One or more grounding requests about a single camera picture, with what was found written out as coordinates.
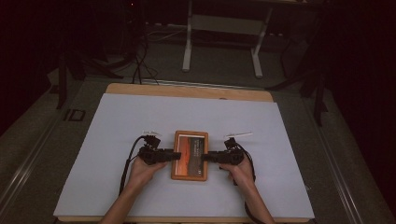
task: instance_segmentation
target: white paper sheet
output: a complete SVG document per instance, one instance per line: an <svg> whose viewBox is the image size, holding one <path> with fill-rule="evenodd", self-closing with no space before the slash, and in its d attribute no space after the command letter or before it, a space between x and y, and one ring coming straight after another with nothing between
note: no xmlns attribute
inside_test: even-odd
<svg viewBox="0 0 396 224"><path fill-rule="evenodd" d="M102 216L118 196L134 140L160 133L173 148L176 130L207 132L209 150L224 150L224 135L252 156L256 185L274 217L314 217L276 103L104 94L54 211L58 216ZM140 141L134 154L143 146ZM171 179L171 163L135 202L136 217L245 217L244 201L227 172L209 163L206 182Z"/></svg>

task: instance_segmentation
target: human hand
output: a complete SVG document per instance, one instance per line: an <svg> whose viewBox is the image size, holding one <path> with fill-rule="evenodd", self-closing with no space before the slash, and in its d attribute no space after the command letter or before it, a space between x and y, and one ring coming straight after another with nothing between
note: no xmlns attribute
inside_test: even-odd
<svg viewBox="0 0 396 224"><path fill-rule="evenodd" d="M165 167L167 162L158 162L147 165L140 157L136 157L131 165L131 173L126 189L133 189L139 193L143 187L152 179L154 174Z"/></svg>
<svg viewBox="0 0 396 224"><path fill-rule="evenodd" d="M239 188L244 189L254 184L253 171L247 155L244 155L244 159L238 165L220 163L219 167L229 171L229 179L235 181Z"/></svg>

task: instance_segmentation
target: forearm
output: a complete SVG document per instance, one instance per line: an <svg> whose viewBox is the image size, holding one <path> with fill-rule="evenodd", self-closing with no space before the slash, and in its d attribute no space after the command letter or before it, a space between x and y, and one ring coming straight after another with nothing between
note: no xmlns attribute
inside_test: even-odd
<svg viewBox="0 0 396 224"><path fill-rule="evenodd" d="M241 190L251 215L265 224L275 223L254 183L246 184Z"/></svg>
<svg viewBox="0 0 396 224"><path fill-rule="evenodd" d="M123 223L129 211L131 210L132 205L134 205L134 201L136 200L138 193L138 190L126 188L113 203L113 205L111 205L110 209L99 223Z"/></svg>

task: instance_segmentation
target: hand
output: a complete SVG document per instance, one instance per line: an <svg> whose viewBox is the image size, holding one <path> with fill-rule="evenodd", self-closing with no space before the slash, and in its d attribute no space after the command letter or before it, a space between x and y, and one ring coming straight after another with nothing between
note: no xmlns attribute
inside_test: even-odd
<svg viewBox="0 0 396 224"><path fill-rule="evenodd" d="M244 156L244 159L241 161L241 163L239 163L238 165L221 163L219 167L221 169L229 171L230 173L228 177L231 180L234 180L240 188L243 188L247 184L254 184L253 171L251 169L250 161L248 160L246 155Z"/></svg>
<svg viewBox="0 0 396 224"><path fill-rule="evenodd" d="M238 165L220 164L219 167L230 172L228 177L234 180L241 189L250 213L264 223L275 224L274 219L262 200L262 196L254 184L253 171L247 155L245 155L244 159Z"/></svg>
<svg viewBox="0 0 396 224"><path fill-rule="evenodd" d="M143 187L152 179L154 174L165 167L167 162L158 162L152 165L147 165L142 159L136 157L134 163L131 165L131 173L126 185L126 189L133 189L140 192Z"/></svg>

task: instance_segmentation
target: cable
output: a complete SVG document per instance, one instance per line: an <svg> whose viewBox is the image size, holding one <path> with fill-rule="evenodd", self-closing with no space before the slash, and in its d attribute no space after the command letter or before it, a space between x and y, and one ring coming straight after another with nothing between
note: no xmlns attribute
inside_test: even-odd
<svg viewBox="0 0 396 224"><path fill-rule="evenodd" d="M242 151L244 151L245 155L247 155L247 159L250 162L251 172L253 174L253 181L256 181L256 173L254 171L253 159L251 158L250 154L241 145L239 145L238 143L236 143L236 145L240 147Z"/></svg>
<svg viewBox="0 0 396 224"><path fill-rule="evenodd" d="M250 210L248 210L248 205L245 203L245 211L247 211L247 216L256 224L265 224L265 222L260 221L256 217L254 217L251 213Z"/></svg>
<svg viewBox="0 0 396 224"><path fill-rule="evenodd" d="M182 33L182 32L185 32L186 30L180 30L180 31L177 31L177 32L174 32L174 33L172 33L172 34L170 34L170 35L166 35L166 36L164 36L164 37L161 37L161 38L158 38L158 39L154 39L154 40L149 40L150 42L157 42L157 41L161 41L161 40L165 40L166 38L169 38L169 37L171 37L171 36L173 36L173 35L178 35L178 34L180 34L180 33Z"/></svg>
<svg viewBox="0 0 396 224"><path fill-rule="evenodd" d="M158 82L158 80L155 78L158 75L158 71L155 70L154 68L150 68L146 65L146 63L143 61L143 59L141 60L141 64L143 64L143 66L146 68L146 71L148 72L148 77L142 77L142 78L152 78L154 79L154 81L157 83L157 85L160 85L160 83Z"/></svg>
<svg viewBox="0 0 396 224"><path fill-rule="evenodd" d="M161 30L161 31L152 31L150 33L148 33L148 35L153 35L153 34L172 34L175 31L165 31L165 30Z"/></svg>
<svg viewBox="0 0 396 224"><path fill-rule="evenodd" d="M56 224L56 223L58 223L58 221L59 221L59 218L56 217L56 218L53 220L52 224Z"/></svg>
<svg viewBox="0 0 396 224"><path fill-rule="evenodd" d="M123 173L122 173L121 182L120 182L120 192L119 192L119 196L120 196L120 194L122 193L123 188L124 188L124 185L125 185L125 179L126 179L126 174L128 173L129 164L131 163L132 160L134 160L134 158L136 158L136 156L134 156L134 157L132 158L132 154L134 153L134 148L136 147L137 142L138 142L140 139L142 139L142 138L144 138L143 135L140 136L140 137L138 137L138 138L134 141L134 145L133 145L132 148L131 148L131 152L129 153L128 160L126 160L126 162L125 162L124 171L123 171Z"/></svg>
<svg viewBox="0 0 396 224"><path fill-rule="evenodd" d="M136 61L137 61L137 67L136 67L136 69L134 70L134 75L133 75L133 77L132 77L132 84L134 84L134 78L136 77L136 74L138 74L138 76L139 76L139 82L140 82L140 84L142 84L142 78L141 78L141 75L140 75L140 65L141 65L142 62L145 60L146 55L147 55L147 53L148 53L148 50L147 50L147 47L146 47L145 45L143 45L142 43L140 43L140 45L143 46L145 52L144 52L143 57L141 58L140 62L139 62L139 59L138 59L138 56L137 56L137 53L136 53L136 57L135 57L135 58L136 58Z"/></svg>

